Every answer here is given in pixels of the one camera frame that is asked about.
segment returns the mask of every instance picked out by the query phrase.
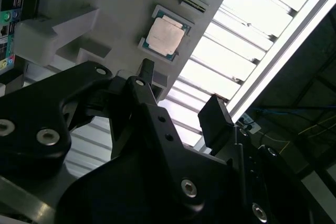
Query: metal frame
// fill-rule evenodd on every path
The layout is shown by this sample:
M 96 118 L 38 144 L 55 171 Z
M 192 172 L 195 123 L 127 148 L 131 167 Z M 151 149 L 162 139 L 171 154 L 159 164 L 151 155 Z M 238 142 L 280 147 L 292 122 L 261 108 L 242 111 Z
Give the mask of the metal frame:
M 229 101 L 227 108 L 234 122 L 247 110 L 335 4 L 336 0 L 307 0 L 251 76 Z

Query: white label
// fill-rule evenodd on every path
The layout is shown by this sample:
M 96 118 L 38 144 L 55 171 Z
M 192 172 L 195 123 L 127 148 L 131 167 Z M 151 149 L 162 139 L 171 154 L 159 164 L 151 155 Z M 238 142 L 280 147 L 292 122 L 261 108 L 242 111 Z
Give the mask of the white label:
M 0 44 L 4 44 L 8 42 L 8 37 L 0 39 Z

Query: black mechanical arm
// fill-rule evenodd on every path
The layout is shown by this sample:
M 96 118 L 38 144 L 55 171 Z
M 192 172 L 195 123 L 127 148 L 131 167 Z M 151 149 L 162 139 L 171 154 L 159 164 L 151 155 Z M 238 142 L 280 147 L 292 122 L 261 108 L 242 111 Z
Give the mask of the black mechanical arm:
M 2 176 L 55 176 L 73 129 L 109 118 L 111 161 L 63 194 L 55 223 L 333 223 L 272 148 L 256 149 L 213 95 L 198 117 L 211 155 L 184 146 L 152 92 L 86 62 L 0 98 Z

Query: silver screw head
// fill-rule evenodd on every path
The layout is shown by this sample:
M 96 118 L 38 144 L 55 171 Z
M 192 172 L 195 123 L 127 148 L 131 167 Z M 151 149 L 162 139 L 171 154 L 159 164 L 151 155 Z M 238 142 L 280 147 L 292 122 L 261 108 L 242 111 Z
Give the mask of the silver screw head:
M 272 148 L 268 148 L 267 150 L 270 154 L 272 154 L 272 156 L 274 156 L 274 157 L 277 156 L 277 153 Z
M 197 188 L 189 179 L 184 179 L 181 182 L 182 191 L 186 196 L 190 198 L 195 198 L 197 195 Z
M 244 136 L 248 136 L 248 134 L 246 133 L 246 131 L 242 128 L 239 129 L 239 131 L 241 132 L 241 134 L 243 134 Z
M 97 68 L 96 71 L 97 73 L 102 74 L 102 75 L 106 74 L 106 71 L 101 68 Z
M 36 138 L 41 144 L 51 146 L 59 141 L 59 134 L 52 129 L 43 129 L 37 133 Z
M 138 85 L 140 85 L 140 86 L 144 86 L 145 85 L 145 83 L 143 83 L 143 81 L 140 81 L 140 80 L 136 80 L 135 81 Z
M 0 136 L 7 136 L 15 130 L 15 125 L 10 120 L 0 119 Z
M 265 211 L 257 204 L 252 204 L 252 211 L 253 214 L 259 219 L 260 222 L 266 223 L 267 222 L 267 216 Z

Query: yellow wire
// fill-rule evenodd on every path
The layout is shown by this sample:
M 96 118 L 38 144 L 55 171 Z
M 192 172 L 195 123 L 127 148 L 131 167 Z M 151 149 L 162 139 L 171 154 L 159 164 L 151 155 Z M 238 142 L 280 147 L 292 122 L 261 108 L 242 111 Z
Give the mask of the yellow wire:
M 304 132 L 306 132 L 306 131 L 308 131 L 308 130 L 310 130 L 310 129 L 312 129 L 312 128 L 315 128 L 316 126 L 319 126 L 319 124 L 321 124 L 321 123 L 325 123 L 325 122 L 327 122 L 327 121 L 329 121 L 329 120 L 331 120 L 331 119 L 333 119 L 333 118 L 336 118 L 336 115 L 334 115 L 334 116 L 332 116 L 332 117 L 330 117 L 330 118 L 328 118 L 328 119 L 325 119 L 325 120 L 323 120 L 323 121 L 321 121 L 321 122 L 318 122 L 317 124 L 315 124 L 315 125 L 313 125 L 313 126 L 310 126 L 310 127 L 306 128 L 306 129 L 304 129 L 304 130 L 301 131 L 298 135 L 301 135 L 302 133 L 304 133 Z M 288 143 L 281 149 L 281 151 L 279 152 L 279 154 L 281 154 L 281 152 L 283 152 L 283 151 L 287 148 L 287 146 L 288 146 L 290 143 L 291 143 L 291 142 L 288 142 Z
M 301 135 L 302 133 L 304 133 L 304 132 L 306 132 L 306 131 L 308 131 L 308 130 L 310 130 L 310 129 L 312 129 L 312 128 L 315 128 L 316 126 L 319 126 L 319 124 L 321 124 L 321 123 L 325 123 L 325 122 L 327 122 L 327 121 L 329 121 L 329 120 L 331 120 L 331 119 L 333 119 L 333 118 L 336 118 L 336 115 L 334 115 L 334 116 L 332 116 L 332 117 L 330 117 L 330 118 L 328 118 L 328 119 L 325 119 L 325 120 L 323 120 L 323 121 L 321 121 L 321 122 L 318 122 L 317 124 L 315 124 L 315 125 L 313 125 L 313 126 L 310 126 L 310 127 L 306 128 L 305 130 L 301 131 L 298 135 Z

